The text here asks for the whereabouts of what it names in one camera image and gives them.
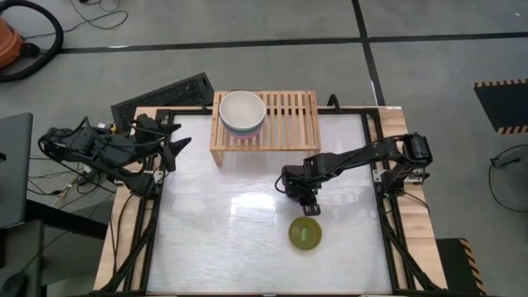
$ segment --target black floor stripe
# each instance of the black floor stripe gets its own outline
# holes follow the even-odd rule
[[[370,37],[369,42],[389,43],[389,42],[417,42],[417,41],[490,40],[490,39],[511,39],[511,38],[528,38],[528,32],[381,36],[381,37]]]
[[[369,70],[370,81],[374,87],[375,100],[379,106],[385,106],[385,98],[381,91],[380,77],[378,76],[374,55],[372,54],[372,49],[370,47],[369,36],[366,33],[365,20],[363,19],[359,0],[352,0],[352,6],[354,7],[354,13],[356,14],[357,27],[360,31],[361,45],[363,46],[363,52],[365,54],[366,67]]]
[[[359,37],[333,37],[333,38],[301,38],[283,40],[247,40],[247,41],[219,41],[200,42],[187,44],[168,45],[129,45],[129,46],[104,46],[91,48],[65,48],[61,54],[90,54],[90,53],[123,53],[135,51],[159,51],[159,50],[202,50],[202,49],[229,49],[259,46],[282,46],[282,45],[343,45],[360,43]]]
[[[375,37],[322,37],[322,38],[292,38],[283,40],[242,40],[242,41],[217,41],[197,42],[185,44],[165,45],[123,45],[100,46],[88,48],[64,48],[61,54],[96,54],[96,53],[123,53],[137,51],[162,51],[162,50],[202,50],[202,49],[229,49],[259,46],[282,45],[346,45],[357,43],[391,43],[391,42],[420,42],[420,41],[453,41],[453,40],[492,40],[528,38],[528,32],[512,33],[482,33],[482,34],[453,34],[453,35],[410,35],[410,36],[375,36]]]

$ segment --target gray floor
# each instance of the gray floor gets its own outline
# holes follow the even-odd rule
[[[104,7],[112,7],[112,1],[105,0]],[[81,21],[66,1],[39,3],[65,28]],[[369,0],[361,1],[361,8],[371,36],[513,32],[528,27],[526,1]],[[101,14],[98,7],[81,9],[90,17]],[[100,31],[84,25],[66,35],[65,45],[359,35],[351,2],[345,0],[124,0],[121,9],[130,14],[123,26]],[[49,31],[30,14],[13,9],[4,17],[24,35]],[[98,24],[110,25],[119,17]],[[50,39],[35,42],[46,46]],[[511,145],[525,143],[526,136],[495,134],[473,93],[473,84],[528,78],[527,39],[374,44],[372,50],[387,104],[403,106],[409,129],[423,133],[431,142],[435,162],[425,191],[436,236],[464,237],[471,242],[489,294],[525,295],[528,219],[493,201],[487,177],[489,159]],[[375,104],[361,45],[299,45],[62,54],[35,76],[1,85],[0,116],[33,112],[35,142],[49,127],[74,127],[83,116],[94,123],[111,120],[112,104],[204,71],[216,90],[314,89],[320,104],[333,92],[343,105]],[[36,147],[32,153],[40,154]],[[525,167],[519,164],[494,172],[493,185],[504,203],[528,209]],[[59,170],[47,162],[31,164],[35,175]],[[39,184],[51,191],[64,182]],[[100,192],[70,210],[103,198]],[[97,248],[90,251],[100,252]],[[72,293],[76,286],[80,289],[74,293],[85,293],[93,276],[89,271],[61,282],[50,289],[50,296]]]

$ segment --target black mat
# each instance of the black mat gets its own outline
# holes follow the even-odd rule
[[[528,80],[475,83],[474,90],[499,134],[528,132]]]
[[[197,74],[111,107],[115,126],[129,131],[139,106],[208,106],[213,104],[215,90],[205,73]]]
[[[486,295],[479,269],[467,240],[437,239],[447,288],[456,293]]]

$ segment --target small green bowl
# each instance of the small green bowl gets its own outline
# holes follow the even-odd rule
[[[316,248],[321,242],[323,231],[319,223],[312,218],[300,217],[291,222],[288,231],[293,245],[303,251]]]

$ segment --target white bowl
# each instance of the white bowl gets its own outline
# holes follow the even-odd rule
[[[229,93],[221,102],[219,113],[224,124],[235,132],[254,130],[266,118],[266,106],[252,92]]]

